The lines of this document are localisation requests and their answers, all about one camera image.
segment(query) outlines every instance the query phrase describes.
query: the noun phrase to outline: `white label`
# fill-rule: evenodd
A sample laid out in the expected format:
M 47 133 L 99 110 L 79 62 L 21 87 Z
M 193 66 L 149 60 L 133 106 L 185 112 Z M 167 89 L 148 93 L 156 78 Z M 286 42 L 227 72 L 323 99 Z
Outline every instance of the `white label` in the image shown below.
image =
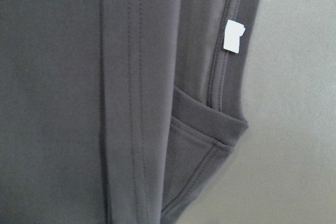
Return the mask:
M 229 19 L 225 26 L 223 49 L 239 53 L 239 41 L 244 32 L 244 25 Z

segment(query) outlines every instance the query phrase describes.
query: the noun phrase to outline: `gray background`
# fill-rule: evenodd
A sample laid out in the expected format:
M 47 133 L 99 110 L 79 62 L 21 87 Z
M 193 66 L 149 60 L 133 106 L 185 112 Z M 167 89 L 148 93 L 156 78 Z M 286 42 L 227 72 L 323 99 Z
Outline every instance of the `gray background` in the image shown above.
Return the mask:
M 249 129 L 178 224 L 336 223 L 336 0 L 261 0 Z

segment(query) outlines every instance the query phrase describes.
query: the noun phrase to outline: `gray pants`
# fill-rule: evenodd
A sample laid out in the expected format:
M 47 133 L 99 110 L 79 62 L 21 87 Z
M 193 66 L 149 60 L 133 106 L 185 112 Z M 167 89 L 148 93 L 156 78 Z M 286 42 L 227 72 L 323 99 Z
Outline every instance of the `gray pants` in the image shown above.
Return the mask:
M 258 1 L 1 0 L 0 223 L 176 222 L 247 129 Z

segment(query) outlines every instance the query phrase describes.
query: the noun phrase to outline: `seam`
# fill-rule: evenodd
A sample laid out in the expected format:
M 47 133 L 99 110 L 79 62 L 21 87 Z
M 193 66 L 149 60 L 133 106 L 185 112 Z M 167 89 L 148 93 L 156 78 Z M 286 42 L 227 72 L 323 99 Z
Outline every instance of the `seam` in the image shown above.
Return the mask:
M 128 46 L 128 92 L 129 92 L 129 117 L 130 117 L 130 130 L 131 130 L 131 155 L 132 155 L 132 170 L 133 170 L 133 186 L 134 186 L 134 200 L 135 200 L 135 212 L 137 222 L 139 222 L 139 211 L 138 211 L 138 198 L 137 198 L 137 185 L 135 176 L 135 157 L 134 157 L 134 136 L 133 136 L 133 112 L 132 112 L 132 79 L 131 79 L 131 0 L 128 0 L 127 6 L 127 46 Z
M 213 151 L 211 154 L 210 152 L 215 148 L 216 146 L 213 145 L 210 150 L 205 154 L 204 158 L 201 160 L 201 162 L 199 163 L 199 165 L 196 167 L 195 171 L 192 173 L 192 175 L 190 176 L 190 178 L 188 179 L 187 183 L 185 184 L 185 186 L 182 188 L 182 190 L 176 195 L 176 197 L 174 197 L 169 204 L 167 204 L 167 206 L 165 207 L 165 209 L 170 206 L 169 210 L 161 217 L 164 218 L 172 209 L 174 206 L 176 206 L 178 203 L 180 203 L 183 199 L 185 199 L 186 196 L 188 196 L 188 194 L 191 192 L 191 190 L 194 188 L 194 186 L 196 185 L 196 183 L 198 182 L 199 178 L 201 177 L 201 175 L 203 174 L 203 172 L 205 171 L 205 168 L 208 167 L 210 161 L 213 159 L 215 153 L 217 153 L 218 149 L 216 149 L 215 151 Z M 201 166 L 201 164 L 203 163 L 203 161 L 208 157 L 208 160 L 206 161 L 206 163 L 204 164 L 204 166 L 202 167 L 202 169 L 200 170 L 200 172 L 197 174 L 196 178 L 194 179 L 193 183 L 191 184 L 190 188 L 184 193 L 184 197 L 180 197 L 180 195 L 183 193 L 183 191 L 186 189 L 186 187 L 188 186 L 188 184 L 192 181 L 193 176 L 196 174 L 196 171 L 198 170 L 198 168 Z
M 109 188 L 108 162 L 106 155 L 106 105 L 105 105 L 105 89 L 104 89 L 104 42 L 103 42 L 103 9 L 104 0 L 99 0 L 99 29 L 100 29 L 100 132 L 99 132 L 99 147 L 100 147 L 100 165 L 102 177 L 102 189 L 104 196 L 105 222 L 110 224 L 112 221 L 111 208 L 111 192 Z
M 226 5 L 224 7 L 224 13 L 222 16 L 222 20 L 220 21 L 220 27 L 219 27 L 219 31 L 218 31 L 218 36 L 217 36 L 217 41 L 216 41 L 216 47 L 215 47 L 215 51 L 213 54 L 213 65 L 212 65 L 212 69 L 211 69 L 211 75 L 210 75 L 210 84 L 209 84 L 209 88 L 208 88 L 208 106 L 212 107 L 212 93 L 213 93 L 213 82 L 215 79 L 215 70 L 216 70 L 216 65 L 217 65 L 217 59 L 218 59 L 218 51 L 219 51 L 219 46 L 221 44 L 221 33 L 222 33 L 222 29 L 224 28 L 224 23 L 226 20 L 226 14 L 228 12 L 228 8 L 231 4 L 231 0 L 226 0 Z
M 188 103 L 199 104 L 202 107 L 202 110 L 210 110 L 212 113 L 219 114 L 222 117 L 225 117 L 226 120 L 233 121 L 234 123 L 239 123 L 239 124 L 246 124 L 247 123 L 247 121 L 245 121 L 245 120 L 235 118 L 234 116 L 228 115 L 226 113 L 221 113 L 220 111 L 214 110 L 213 108 L 198 102 L 197 100 L 195 100 L 194 98 L 192 98 L 191 96 L 189 96 L 188 94 L 186 94 L 185 92 L 180 90 L 177 86 L 174 86 L 174 89 L 175 89 L 174 92 L 178 93 L 178 96 L 181 96 L 181 97 L 184 96 L 184 98 L 182 98 L 183 100 L 187 100 Z
M 140 84 L 140 127 L 141 127 L 141 154 L 142 154 L 142 169 L 144 176 L 144 198 L 145 198 L 145 211 L 146 223 L 148 223 L 148 202 L 146 193 L 146 164 L 144 158 L 144 138 L 143 138 L 143 107 L 142 107 L 142 0 L 139 0 L 139 84 Z
M 203 141 L 203 142 L 206 142 L 206 143 L 208 143 L 208 144 L 212 144 L 212 145 L 215 144 L 218 148 L 221 148 L 221 149 L 223 149 L 223 147 L 217 145 L 217 143 L 220 143 L 220 144 L 222 144 L 222 145 L 229 146 L 229 147 L 234 147 L 233 145 L 223 143 L 222 141 L 220 141 L 220 140 L 218 140 L 218 139 L 216 139 L 216 138 L 213 138 L 212 136 L 208 136 L 208 135 L 202 133 L 201 131 L 199 131 L 199 130 L 193 128 L 193 127 L 191 127 L 190 125 L 187 125 L 186 123 L 182 122 L 181 120 L 177 119 L 177 118 L 174 117 L 174 116 L 172 116 L 172 118 L 174 118 L 175 120 L 177 120 L 177 121 L 179 121 L 179 122 L 185 124 L 185 125 L 186 125 L 187 127 L 189 127 L 190 129 L 184 129 L 184 128 L 182 128 L 181 126 L 179 126 L 178 124 L 176 124 L 176 123 L 173 122 L 173 121 L 171 121 L 171 126 L 173 126 L 173 127 L 175 127 L 175 128 L 178 128 L 179 130 L 181 130 L 181 131 L 183 131 L 183 132 L 185 132 L 185 133 L 191 135 L 192 137 L 195 137 L 195 138 L 197 138 L 197 139 L 199 139 L 199 140 L 201 140 L 201 141 Z M 200 138 L 199 136 L 196 136 L 196 134 L 194 134 L 194 133 L 191 132 L 192 130 L 198 132 L 199 134 L 202 134 L 204 137 L 203 137 L 203 138 Z
M 196 171 L 199 169 L 199 167 L 201 166 L 201 164 L 203 163 L 203 161 L 207 158 L 207 156 L 209 155 L 209 153 L 212 151 L 212 149 L 215 146 L 213 145 L 209 151 L 204 155 L 204 157 L 202 158 L 202 160 L 200 161 L 200 163 L 197 165 L 197 167 L 195 168 L 195 170 L 193 171 L 193 173 L 191 174 L 191 176 L 189 177 L 188 181 L 185 183 L 185 185 L 182 187 L 182 189 L 178 192 L 178 194 L 171 200 L 169 201 L 169 203 L 162 209 L 162 211 L 166 210 L 167 208 L 169 208 L 168 212 L 174 207 L 174 205 L 176 205 L 178 202 L 180 202 L 181 200 L 178 200 L 180 195 L 183 193 L 183 191 L 185 190 L 185 188 L 188 186 L 188 184 L 192 181 L 193 176 L 196 174 Z
M 235 5 L 235 9 L 234 9 L 234 12 L 233 12 L 233 18 L 236 19 L 236 16 L 237 16 L 237 11 L 238 11 L 238 6 L 239 6 L 239 3 L 240 3 L 240 0 L 237 0 L 236 2 L 236 5 Z M 219 111 L 222 111 L 222 98 L 223 98 L 223 84 L 224 84 L 224 75 L 225 75 L 225 72 L 226 72 L 226 66 L 227 66 L 227 59 L 228 59 L 228 55 L 229 55 L 229 52 L 225 52 L 224 53 L 224 57 L 225 57 L 225 61 L 224 61 L 224 64 L 222 66 L 222 70 L 221 70 L 221 79 L 219 81 L 219 92 L 218 92 L 218 110 Z

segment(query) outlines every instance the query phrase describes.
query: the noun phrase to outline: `double stitching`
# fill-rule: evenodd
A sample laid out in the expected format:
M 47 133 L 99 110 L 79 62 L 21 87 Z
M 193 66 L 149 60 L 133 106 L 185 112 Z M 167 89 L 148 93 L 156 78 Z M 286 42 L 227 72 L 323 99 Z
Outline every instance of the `double stitching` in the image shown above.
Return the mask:
M 211 151 L 215 147 L 216 147 L 216 145 L 212 145 L 212 147 L 209 149 L 209 151 L 205 154 L 205 156 L 203 157 L 203 159 L 200 161 L 199 165 L 196 167 L 195 171 L 193 171 L 192 175 L 190 176 L 190 178 L 188 179 L 188 181 L 186 182 L 186 184 L 183 186 L 183 188 L 181 189 L 181 191 L 166 205 L 166 207 L 163 209 L 163 211 L 165 211 L 166 209 L 168 209 L 168 210 L 167 210 L 167 212 L 161 218 L 163 218 L 167 214 L 169 214 L 169 212 L 174 208 L 174 206 L 178 205 L 178 203 L 180 203 L 183 199 L 185 199 L 185 197 L 191 192 L 191 190 L 194 188 L 194 186 L 198 182 L 198 180 L 201 177 L 201 175 L 203 174 L 203 172 L 208 167 L 210 161 L 213 159 L 215 153 L 218 152 L 219 148 L 216 148 L 216 150 L 214 150 L 211 153 Z M 206 160 L 206 158 L 208 158 L 208 160 L 203 165 L 202 169 L 197 174 L 196 178 L 194 178 L 197 170 L 201 167 L 201 165 L 204 163 L 204 161 Z M 187 186 L 191 183 L 191 181 L 192 181 L 192 184 L 190 185 L 190 188 L 184 193 L 184 191 L 186 190 Z
M 183 128 L 183 127 L 179 126 L 173 120 L 177 120 L 178 122 L 181 122 L 182 124 L 186 125 L 189 129 L 188 128 Z M 186 134 L 188 134 L 188 135 L 190 135 L 190 136 L 192 136 L 192 137 L 194 137 L 194 138 L 196 138 L 198 140 L 201 140 L 201 141 L 206 142 L 206 143 L 211 144 L 211 145 L 216 145 L 218 148 L 223 149 L 223 145 L 234 148 L 233 145 L 224 143 L 223 141 L 218 140 L 218 139 L 216 139 L 216 138 L 214 138 L 212 136 L 208 136 L 208 135 L 204 134 L 203 132 L 201 132 L 201 131 L 199 131 L 199 130 L 193 128 L 193 127 L 191 127 L 190 125 L 187 125 L 186 123 L 182 122 L 181 120 L 179 120 L 178 118 L 176 118 L 174 116 L 172 116 L 171 127 L 175 127 L 177 129 L 179 129 L 180 131 L 182 131 L 182 132 L 184 132 L 184 133 L 186 133 Z M 197 132 L 198 134 L 201 134 L 203 137 L 197 136 L 195 133 L 193 133 L 193 131 Z
M 216 47 L 215 47 L 215 52 L 214 52 L 214 61 L 213 61 L 213 65 L 212 65 L 212 69 L 210 72 L 210 84 L 209 84 L 209 88 L 208 88 L 208 106 L 212 107 L 212 93 L 213 93 L 213 83 L 214 83 L 214 79 L 215 79 L 215 70 L 216 70 L 216 66 L 217 66 L 217 59 L 218 59 L 218 51 L 220 48 L 220 45 L 222 43 L 221 41 L 221 33 L 222 33 L 222 29 L 224 27 L 224 23 L 226 20 L 226 14 L 228 11 L 228 8 L 230 6 L 231 0 L 226 0 L 226 5 L 224 7 L 224 13 L 222 16 L 222 20 L 220 22 L 220 27 L 219 27 L 219 31 L 218 31 L 218 36 L 217 36 L 217 41 L 216 41 Z
M 143 140 L 143 107 L 142 107 L 142 0 L 139 0 L 139 84 L 140 84 L 140 128 L 141 128 L 141 155 L 142 155 L 142 169 L 144 177 L 144 197 L 145 197 L 145 211 L 146 223 L 148 223 L 148 202 L 146 194 L 146 164 L 144 157 L 144 140 Z
M 237 11 L 238 11 L 238 6 L 239 6 L 240 0 L 237 0 L 236 5 L 235 5 L 235 9 L 233 12 L 233 17 L 236 18 L 237 16 Z M 219 81 L 219 92 L 218 92 L 218 110 L 222 111 L 222 99 L 223 99 L 223 82 L 224 82 L 224 73 L 226 72 L 226 66 L 227 66 L 227 58 L 228 58 L 229 52 L 225 52 L 224 57 L 225 57 L 225 61 L 224 64 L 222 66 L 222 70 L 221 70 L 221 79 Z

